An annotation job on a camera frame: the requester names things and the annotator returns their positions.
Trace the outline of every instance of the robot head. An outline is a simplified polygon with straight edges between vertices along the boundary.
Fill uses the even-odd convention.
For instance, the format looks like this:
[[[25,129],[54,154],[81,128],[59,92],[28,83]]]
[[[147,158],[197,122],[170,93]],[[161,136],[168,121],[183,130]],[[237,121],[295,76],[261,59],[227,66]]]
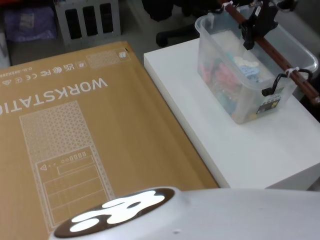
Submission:
[[[154,188],[96,206],[61,224],[51,239],[86,236],[110,230],[161,207],[175,195],[174,188]]]

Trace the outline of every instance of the clear plastic storage bin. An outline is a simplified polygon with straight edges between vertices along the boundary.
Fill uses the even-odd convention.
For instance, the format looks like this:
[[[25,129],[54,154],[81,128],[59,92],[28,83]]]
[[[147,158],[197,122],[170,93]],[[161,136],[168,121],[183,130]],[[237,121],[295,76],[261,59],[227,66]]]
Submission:
[[[253,9],[241,7],[239,11],[248,19]],[[284,71],[258,44],[246,50],[238,26],[226,11],[202,16],[195,23],[200,33],[198,72],[232,119],[242,124],[281,108],[296,84],[281,78],[275,93],[263,96],[262,90],[272,87]],[[265,38],[292,66],[317,70],[316,57],[280,25]]]

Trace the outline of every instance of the cardboard box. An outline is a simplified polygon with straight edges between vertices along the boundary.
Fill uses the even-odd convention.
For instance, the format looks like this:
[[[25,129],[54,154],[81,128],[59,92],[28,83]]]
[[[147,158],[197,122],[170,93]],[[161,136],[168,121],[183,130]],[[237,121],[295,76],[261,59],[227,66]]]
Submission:
[[[0,71],[0,239],[141,189],[217,185],[126,42]]]

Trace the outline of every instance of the red object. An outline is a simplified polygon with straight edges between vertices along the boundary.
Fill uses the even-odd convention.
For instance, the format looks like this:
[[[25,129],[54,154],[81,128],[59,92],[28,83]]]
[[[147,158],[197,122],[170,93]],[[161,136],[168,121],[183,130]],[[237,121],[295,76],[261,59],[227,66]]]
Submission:
[[[213,68],[214,68],[213,64],[209,69],[204,67],[203,65],[200,65],[201,76],[206,84],[208,84],[211,81],[211,73]]]
[[[0,0],[0,5],[20,3],[22,0]]]

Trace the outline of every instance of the white table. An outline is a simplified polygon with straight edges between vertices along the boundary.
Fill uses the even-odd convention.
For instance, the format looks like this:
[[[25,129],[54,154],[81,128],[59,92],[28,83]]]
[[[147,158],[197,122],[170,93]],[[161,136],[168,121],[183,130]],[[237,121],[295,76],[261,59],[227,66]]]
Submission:
[[[199,40],[152,51],[144,67],[222,188],[306,190],[320,177],[320,124],[291,96],[237,125],[197,72]]]

